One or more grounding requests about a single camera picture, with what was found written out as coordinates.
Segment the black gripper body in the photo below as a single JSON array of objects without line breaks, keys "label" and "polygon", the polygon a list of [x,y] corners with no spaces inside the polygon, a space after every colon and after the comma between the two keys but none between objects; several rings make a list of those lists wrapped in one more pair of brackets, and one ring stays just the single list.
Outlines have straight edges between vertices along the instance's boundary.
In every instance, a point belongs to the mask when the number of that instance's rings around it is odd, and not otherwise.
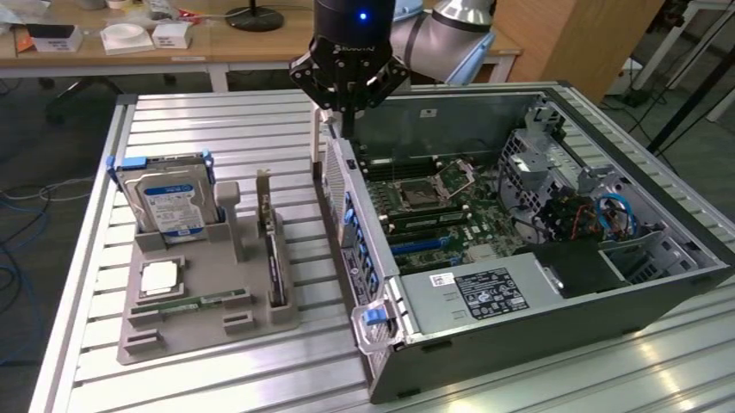
[{"label": "black gripper body", "polygon": [[395,2],[316,1],[310,57],[336,92],[364,88],[392,59]]}]

